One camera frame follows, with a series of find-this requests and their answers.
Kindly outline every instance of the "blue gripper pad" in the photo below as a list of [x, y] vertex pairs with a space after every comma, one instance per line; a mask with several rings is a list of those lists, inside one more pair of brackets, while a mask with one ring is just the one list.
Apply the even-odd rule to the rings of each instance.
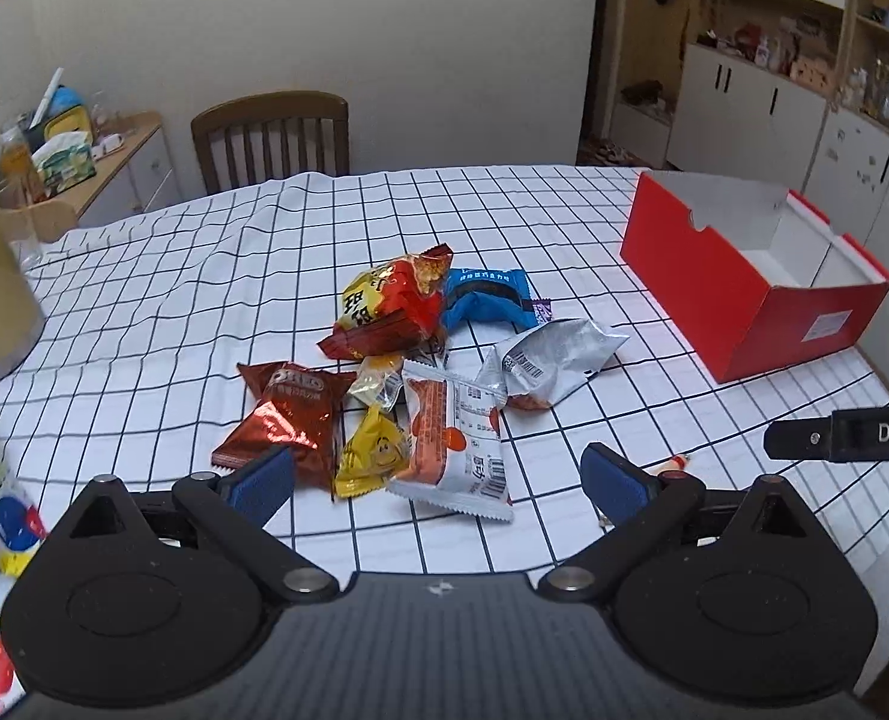
[[263, 528], [294, 493], [294, 455], [289, 448], [273, 449], [226, 476], [221, 486], [231, 508]]
[[590, 443], [580, 456], [580, 485], [613, 525], [634, 517], [661, 489], [657, 478], [602, 443]]

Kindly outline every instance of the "white tablecloth with black grid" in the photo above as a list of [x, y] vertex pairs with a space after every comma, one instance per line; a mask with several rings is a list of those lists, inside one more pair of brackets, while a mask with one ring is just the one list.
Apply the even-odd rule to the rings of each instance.
[[[638, 172], [306, 173], [68, 233], [30, 274], [47, 327], [0, 382], [6, 456], [49, 525], [95, 474], [162, 490], [210, 469], [211, 451], [253, 407], [238, 362], [353, 370], [316, 346], [342, 289], [373, 264], [447, 242], [454, 266], [523, 268], [557, 317], [590, 316], [630, 341], [551, 412], [504, 411], [513, 523], [383, 490], [336, 503], [297, 490], [270, 533], [342, 583], [357, 569], [527, 570], [534, 579], [601, 535], [577, 475], [596, 440], [644, 467], [687, 452], [710, 488], [783, 473], [864, 570], [889, 543], [889, 464], [776, 463], [762, 436], [774, 418], [885, 405], [888, 392], [856, 350], [716, 385], [621, 259]], [[465, 324], [448, 367], [475, 374], [486, 346], [514, 332]], [[340, 440], [363, 413], [345, 407]]]

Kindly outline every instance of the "white label on box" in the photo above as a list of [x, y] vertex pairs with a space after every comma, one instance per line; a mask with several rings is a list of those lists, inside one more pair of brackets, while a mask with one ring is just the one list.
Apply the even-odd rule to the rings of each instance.
[[851, 312], [849, 311], [839, 311], [837, 314], [821, 314], [820, 317], [814, 320], [814, 324], [804, 334], [801, 342], [817, 341], [818, 338], [833, 336], [845, 326], [845, 322], [848, 321], [850, 316]]

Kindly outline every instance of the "blue bag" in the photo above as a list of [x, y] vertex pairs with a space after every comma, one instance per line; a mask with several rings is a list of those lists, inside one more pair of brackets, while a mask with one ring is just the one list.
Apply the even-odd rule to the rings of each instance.
[[462, 319], [510, 322], [519, 330], [537, 327], [524, 271], [452, 268], [444, 286], [444, 300], [441, 322], [449, 333]]

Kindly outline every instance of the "open cardboard box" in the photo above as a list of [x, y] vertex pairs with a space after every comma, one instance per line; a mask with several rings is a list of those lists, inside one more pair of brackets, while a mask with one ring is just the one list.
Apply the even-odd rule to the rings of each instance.
[[621, 256], [719, 383], [853, 346], [889, 272], [777, 184], [641, 175]]

